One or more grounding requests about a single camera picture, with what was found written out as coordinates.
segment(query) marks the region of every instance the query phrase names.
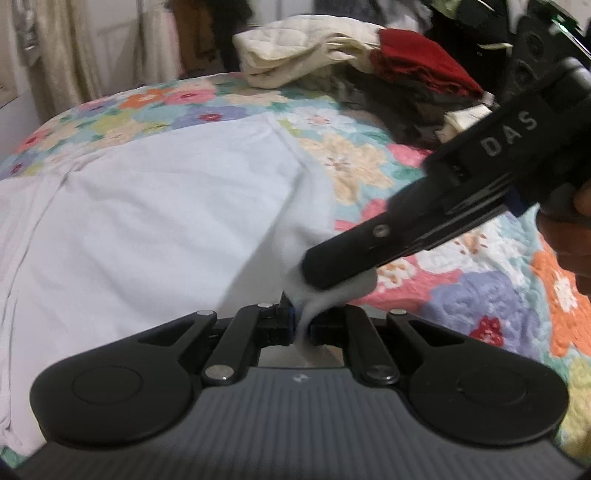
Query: logo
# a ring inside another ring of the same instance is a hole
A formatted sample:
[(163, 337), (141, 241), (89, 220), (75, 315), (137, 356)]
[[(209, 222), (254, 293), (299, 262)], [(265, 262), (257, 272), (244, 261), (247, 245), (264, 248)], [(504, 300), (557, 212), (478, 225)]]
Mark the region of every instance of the logo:
[(308, 377), (308, 375), (304, 375), (304, 374), (295, 375), (292, 378), (293, 378), (294, 382), (298, 382), (298, 383), (304, 383), (310, 379), (310, 377)]
[(480, 144), (489, 157), (496, 157), (503, 151), (505, 145), (513, 145), (515, 141), (523, 138), (523, 134), (526, 133), (526, 131), (535, 130), (538, 126), (538, 122), (530, 117), (529, 112), (519, 112), (517, 119), (519, 120), (519, 123), (515, 123), (515, 128), (506, 124), (501, 125), (503, 136), (499, 136), (499, 138), (486, 137), (480, 141)]

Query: purple flower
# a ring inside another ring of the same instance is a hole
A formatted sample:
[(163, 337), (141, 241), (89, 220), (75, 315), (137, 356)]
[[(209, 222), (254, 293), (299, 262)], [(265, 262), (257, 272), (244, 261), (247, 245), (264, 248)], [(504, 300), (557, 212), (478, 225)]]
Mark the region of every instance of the purple flower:
[(78, 118), (90, 118), (92, 116), (101, 115), (116, 104), (117, 100), (115, 99), (101, 98), (98, 100), (93, 100), (91, 102), (85, 103), (84, 105), (80, 105), (78, 107), (78, 111), (76, 112), (76, 116)]
[[(534, 346), (540, 319), (514, 290), (511, 280), (499, 272), (467, 273), (456, 284), (431, 291), (432, 300), (421, 309), (426, 319), (451, 330), (499, 345), (506, 350), (538, 358)], [(500, 324), (500, 332), (492, 325)]]
[(208, 124), (211, 122), (223, 122), (226, 120), (238, 120), (248, 116), (246, 109), (239, 106), (195, 106), (183, 116), (177, 118), (171, 126), (172, 129), (192, 127), (193, 125)]
[(0, 180), (9, 177), (18, 177), (22, 172), (33, 165), (36, 159), (37, 155), (31, 151), (25, 151), (20, 155), (16, 155), (12, 161), (0, 170)]

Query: blue accent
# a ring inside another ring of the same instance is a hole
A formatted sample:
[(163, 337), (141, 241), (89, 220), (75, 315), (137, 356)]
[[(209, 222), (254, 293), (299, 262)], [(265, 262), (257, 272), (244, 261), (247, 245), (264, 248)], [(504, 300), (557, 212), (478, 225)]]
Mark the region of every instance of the blue accent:
[(526, 205), (515, 187), (511, 187), (505, 195), (505, 205), (516, 217), (523, 215), (531, 205)]
[(288, 311), (288, 321), (290, 327), (290, 344), (294, 342), (296, 339), (296, 309), (294, 307), (290, 307)]

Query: red cloth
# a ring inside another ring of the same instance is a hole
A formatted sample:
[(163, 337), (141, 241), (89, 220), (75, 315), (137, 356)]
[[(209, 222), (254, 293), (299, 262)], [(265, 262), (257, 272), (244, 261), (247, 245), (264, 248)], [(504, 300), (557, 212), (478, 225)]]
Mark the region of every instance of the red cloth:
[(371, 53), (375, 73), (389, 82), (418, 80), (437, 93), (480, 98), (483, 90), (439, 44), (410, 30), (379, 31), (380, 50)]

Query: orange flower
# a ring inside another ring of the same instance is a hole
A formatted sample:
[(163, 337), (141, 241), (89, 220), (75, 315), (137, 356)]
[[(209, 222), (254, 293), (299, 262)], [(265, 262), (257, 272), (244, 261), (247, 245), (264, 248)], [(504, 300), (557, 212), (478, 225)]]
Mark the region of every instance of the orange flower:
[(531, 269), (544, 284), (548, 299), (550, 353), (563, 357), (574, 345), (579, 352), (591, 355), (591, 303), (577, 291), (574, 274), (562, 270), (548, 243), (543, 238), (541, 242), (544, 249), (534, 254)]
[(156, 103), (164, 100), (164, 94), (168, 93), (170, 88), (160, 89), (151, 88), (144, 93), (136, 93), (130, 95), (127, 99), (119, 106), (120, 108), (142, 108), (143, 106), (151, 103)]

